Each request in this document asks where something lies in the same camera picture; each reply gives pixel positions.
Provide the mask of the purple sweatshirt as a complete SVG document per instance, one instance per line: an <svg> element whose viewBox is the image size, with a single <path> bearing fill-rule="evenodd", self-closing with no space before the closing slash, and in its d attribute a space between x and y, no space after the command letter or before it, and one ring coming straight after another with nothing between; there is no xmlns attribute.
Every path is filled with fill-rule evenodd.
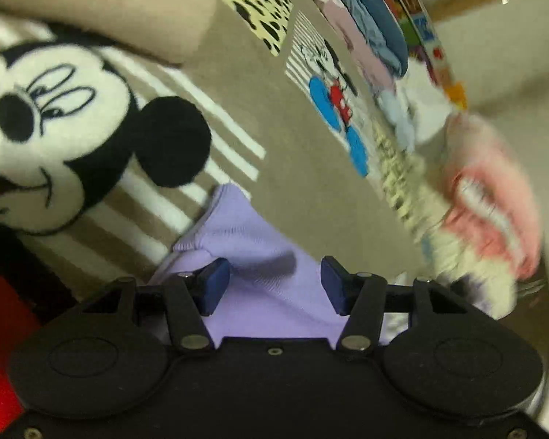
<svg viewBox="0 0 549 439"><path fill-rule="evenodd" d="M325 338L335 344L346 324L329 302L320 264L280 234L235 184L216 188L198 222L173 246L150 280L197 271L219 258L231 278L203 322L214 343L238 338Z"/></svg>

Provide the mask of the white crumpled cloth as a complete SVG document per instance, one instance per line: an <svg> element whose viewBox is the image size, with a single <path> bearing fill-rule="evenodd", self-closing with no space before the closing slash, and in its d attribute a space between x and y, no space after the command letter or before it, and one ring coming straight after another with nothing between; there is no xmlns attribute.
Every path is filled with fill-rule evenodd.
<svg viewBox="0 0 549 439"><path fill-rule="evenodd" d="M404 98L404 107L414 126L417 145L432 140L443 128L453 105L440 87L424 70L410 72L397 82L397 94Z"/></svg>

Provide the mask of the Mickey Mouse brown blanket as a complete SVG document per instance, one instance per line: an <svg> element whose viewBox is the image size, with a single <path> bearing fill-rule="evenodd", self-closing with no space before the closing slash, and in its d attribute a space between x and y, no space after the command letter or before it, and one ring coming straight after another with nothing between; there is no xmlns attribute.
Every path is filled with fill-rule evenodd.
<svg viewBox="0 0 549 439"><path fill-rule="evenodd" d="M264 154L111 38L0 10L0 438L403 438L426 421L322 338L153 342L113 286L147 278L211 191Z"/></svg>

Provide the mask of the pink rolled quilt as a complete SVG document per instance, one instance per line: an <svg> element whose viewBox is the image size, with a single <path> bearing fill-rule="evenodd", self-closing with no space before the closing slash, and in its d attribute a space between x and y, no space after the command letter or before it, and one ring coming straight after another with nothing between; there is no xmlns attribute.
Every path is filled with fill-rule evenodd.
<svg viewBox="0 0 549 439"><path fill-rule="evenodd" d="M484 258L509 263L518 279L541 261L542 221L529 177L502 134L482 117L454 112L445 123L445 226Z"/></svg>

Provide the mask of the colourful alphabet headboard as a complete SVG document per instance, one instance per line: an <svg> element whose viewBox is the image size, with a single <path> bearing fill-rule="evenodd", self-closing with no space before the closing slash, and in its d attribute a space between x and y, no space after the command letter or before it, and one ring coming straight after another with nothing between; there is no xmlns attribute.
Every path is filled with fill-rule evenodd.
<svg viewBox="0 0 549 439"><path fill-rule="evenodd" d="M440 86L451 102L467 108L461 82L455 82L446 53L421 0L384 0L404 33L408 53L424 61L433 82Z"/></svg>

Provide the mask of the purple floral bedsheet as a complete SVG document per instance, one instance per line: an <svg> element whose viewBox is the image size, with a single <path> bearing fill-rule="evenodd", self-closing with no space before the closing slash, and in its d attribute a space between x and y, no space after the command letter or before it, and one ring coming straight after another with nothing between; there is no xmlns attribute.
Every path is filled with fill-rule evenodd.
<svg viewBox="0 0 549 439"><path fill-rule="evenodd" d="M375 91L395 91L394 77L385 64L373 53L358 29L350 12L341 0L312 0L334 29L338 38L344 41L363 77Z"/></svg>

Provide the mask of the cream quilt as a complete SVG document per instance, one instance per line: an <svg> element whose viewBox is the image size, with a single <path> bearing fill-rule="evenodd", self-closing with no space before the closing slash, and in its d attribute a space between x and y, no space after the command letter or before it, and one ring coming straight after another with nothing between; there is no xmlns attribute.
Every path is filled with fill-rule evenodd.
<svg viewBox="0 0 549 439"><path fill-rule="evenodd" d="M428 274L445 286L462 281L469 301L491 317L510 315L517 294L509 263L481 258L467 241L446 228L451 203L427 182L415 159L387 158L380 162L380 170L385 200L421 247Z"/></svg>

